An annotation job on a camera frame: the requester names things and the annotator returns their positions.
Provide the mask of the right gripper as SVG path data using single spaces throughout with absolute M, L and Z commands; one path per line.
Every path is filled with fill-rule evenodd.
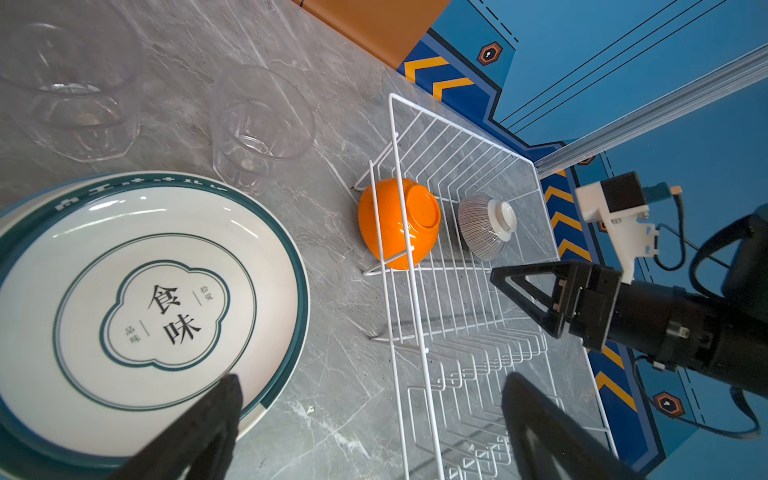
M 547 275 L 549 291 L 529 280 Z M 767 394 L 767 324 L 722 300 L 627 285 L 612 268 L 577 261 L 495 267 L 490 281 L 553 338 L 568 332 L 597 350 L 613 341 L 657 363 Z

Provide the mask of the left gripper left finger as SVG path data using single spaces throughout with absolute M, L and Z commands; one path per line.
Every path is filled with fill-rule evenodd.
M 110 477 L 223 479 L 233 458 L 242 401 L 238 376 L 225 376 Z

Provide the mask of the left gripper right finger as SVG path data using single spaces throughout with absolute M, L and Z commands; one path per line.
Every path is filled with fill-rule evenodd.
M 502 412 L 523 479 L 640 479 L 523 375 L 506 377 Z

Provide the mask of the white small bowl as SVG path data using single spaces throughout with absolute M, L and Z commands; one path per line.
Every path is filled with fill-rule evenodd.
M 458 226 L 469 251 L 482 261 L 499 257 L 517 229 L 509 202 L 479 193 L 460 201 Z

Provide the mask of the white wire dish rack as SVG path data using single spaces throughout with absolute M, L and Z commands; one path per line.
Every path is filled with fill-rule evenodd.
M 413 237 L 370 268 L 383 289 L 406 479 L 516 474 L 501 410 L 508 374 L 528 378 L 600 445 L 615 448 L 585 348 L 554 339 L 490 280 L 494 263 L 463 241 L 459 207 L 475 194 L 506 201 L 517 225 L 499 266 L 558 258 L 536 168 L 527 158 L 399 95 L 387 100 L 390 137 L 354 184 L 427 189 L 435 246 L 415 260 Z

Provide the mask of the white plate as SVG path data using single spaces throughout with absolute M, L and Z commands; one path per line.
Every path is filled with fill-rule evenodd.
M 1 217 L 1 473 L 100 479 L 226 376 L 247 434 L 310 318 L 304 261 L 261 203 L 165 171 L 103 175 Z

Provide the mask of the orange bowl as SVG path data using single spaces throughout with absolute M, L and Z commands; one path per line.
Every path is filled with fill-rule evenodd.
M 437 198 L 426 187 L 409 179 L 403 179 L 402 185 L 410 244 L 413 247 L 412 259 L 418 265 L 437 243 L 441 211 Z M 379 259 L 378 231 L 381 231 L 384 259 L 402 253 L 401 257 L 387 262 L 386 266 L 397 271 L 407 271 L 409 263 L 405 254 L 404 223 L 397 179 L 378 181 L 376 192 L 380 229 L 376 226 L 373 187 L 368 186 L 360 198 L 358 223 L 363 240 Z

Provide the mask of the clear glass cup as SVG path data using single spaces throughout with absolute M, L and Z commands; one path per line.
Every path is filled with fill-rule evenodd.
M 140 132 L 138 34 L 111 1 L 4 1 L 1 110 L 78 162 L 119 158 Z
M 316 122 L 284 76 L 255 65 L 224 69 L 211 88 L 212 166 L 227 184 L 260 194 L 298 169 Z

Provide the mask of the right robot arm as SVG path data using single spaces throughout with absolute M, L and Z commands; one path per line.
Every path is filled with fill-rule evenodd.
M 713 235 L 690 262 L 693 292 L 599 264 L 495 267 L 491 283 L 547 334 L 607 341 L 754 394 L 767 394 L 767 208 Z

